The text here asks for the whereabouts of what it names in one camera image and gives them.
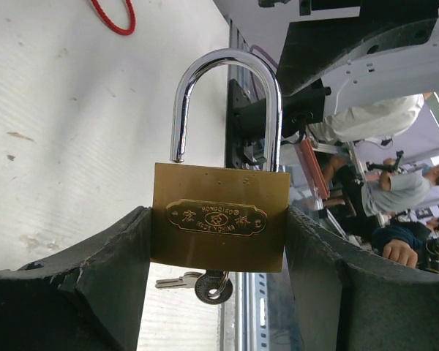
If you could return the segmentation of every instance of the seated person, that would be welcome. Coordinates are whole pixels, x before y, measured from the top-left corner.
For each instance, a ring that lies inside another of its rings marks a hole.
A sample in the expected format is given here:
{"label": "seated person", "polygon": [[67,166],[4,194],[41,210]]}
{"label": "seated person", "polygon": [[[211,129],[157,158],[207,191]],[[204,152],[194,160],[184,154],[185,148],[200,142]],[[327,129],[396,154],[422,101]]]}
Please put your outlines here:
{"label": "seated person", "polygon": [[396,218],[393,218],[390,224],[408,229],[419,240],[427,240],[432,232],[439,233],[439,217],[432,217],[426,224],[421,222],[399,222]]}
{"label": "seated person", "polygon": [[384,100],[363,107],[352,107],[326,116],[308,127],[319,140],[348,142],[377,135],[395,136],[407,130],[432,93]]}
{"label": "seated person", "polygon": [[397,225],[378,228],[372,233],[373,249],[382,253],[386,259],[411,268],[416,267],[418,252],[425,243],[425,240],[417,239],[407,228]]}
{"label": "seated person", "polygon": [[[394,159],[386,159],[385,165],[393,165]],[[439,165],[421,173],[392,175],[383,171],[378,181],[363,182],[347,165],[346,160],[333,155],[322,170],[324,181],[328,184],[336,178],[346,191],[354,210],[355,221],[352,228],[343,227],[354,235],[370,241],[372,231],[377,227],[375,215],[382,212],[400,212],[418,205],[433,186],[439,185]]]}

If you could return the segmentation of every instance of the padlock body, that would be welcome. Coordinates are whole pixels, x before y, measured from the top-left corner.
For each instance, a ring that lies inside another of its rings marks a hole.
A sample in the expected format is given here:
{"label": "padlock body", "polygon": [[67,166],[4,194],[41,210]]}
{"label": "padlock body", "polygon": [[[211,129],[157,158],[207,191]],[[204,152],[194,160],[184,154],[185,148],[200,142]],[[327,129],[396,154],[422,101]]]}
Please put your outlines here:
{"label": "padlock body", "polygon": [[156,164],[151,261],[281,271],[289,187],[288,173]]}

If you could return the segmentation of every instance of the shackle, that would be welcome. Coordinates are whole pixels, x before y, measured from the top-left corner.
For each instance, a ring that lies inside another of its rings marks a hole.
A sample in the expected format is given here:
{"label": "shackle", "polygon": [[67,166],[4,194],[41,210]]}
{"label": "shackle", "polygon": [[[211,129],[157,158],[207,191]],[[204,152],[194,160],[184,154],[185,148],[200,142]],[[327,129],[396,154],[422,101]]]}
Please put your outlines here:
{"label": "shackle", "polygon": [[270,66],[252,53],[237,49],[219,49],[207,53],[195,61],[182,76],[174,100],[173,131],[170,160],[182,163],[187,139],[187,119],[192,90],[200,77],[210,69],[223,64],[235,64],[254,73],[265,89],[266,96],[266,162],[263,170],[278,172],[279,147],[282,128],[282,94],[275,74]]}

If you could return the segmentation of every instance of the padlock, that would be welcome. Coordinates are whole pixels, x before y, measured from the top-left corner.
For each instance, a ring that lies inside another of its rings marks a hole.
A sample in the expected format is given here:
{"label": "padlock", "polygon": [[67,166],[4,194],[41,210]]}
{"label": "padlock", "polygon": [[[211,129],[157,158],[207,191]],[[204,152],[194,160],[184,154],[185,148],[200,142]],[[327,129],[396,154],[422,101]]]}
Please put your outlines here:
{"label": "padlock", "polygon": [[[265,87],[268,172],[179,165],[184,161],[192,89],[202,74],[221,64],[252,70]],[[174,103],[175,163],[155,165],[152,262],[213,271],[281,271],[290,188],[290,175],[278,173],[281,100],[274,73],[251,53],[213,51],[186,71]]]}

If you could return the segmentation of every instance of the red string loop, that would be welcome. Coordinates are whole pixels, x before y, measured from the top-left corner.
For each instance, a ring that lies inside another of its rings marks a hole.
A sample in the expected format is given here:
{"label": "red string loop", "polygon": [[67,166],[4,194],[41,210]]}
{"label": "red string loop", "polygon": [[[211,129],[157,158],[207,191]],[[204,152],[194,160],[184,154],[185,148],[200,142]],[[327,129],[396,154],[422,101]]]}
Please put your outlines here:
{"label": "red string loop", "polygon": [[104,24],[107,27],[109,27],[110,30],[116,32],[119,35],[131,35],[133,33],[133,31],[135,30],[135,25],[136,25],[135,11],[133,9],[132,0],[125,0],[125,2],[127,3],[127,9],[129,12],[129,17],[130,17],[130,25],[129,25],[128,29],[123,29],[123,28],[118,27],[105,14],[105,12],[102,9],[98,0],[91,0],[91,3],[93,4],[94,8],[96,9],[97,14],[101,17],[102,22],[104,22]]}

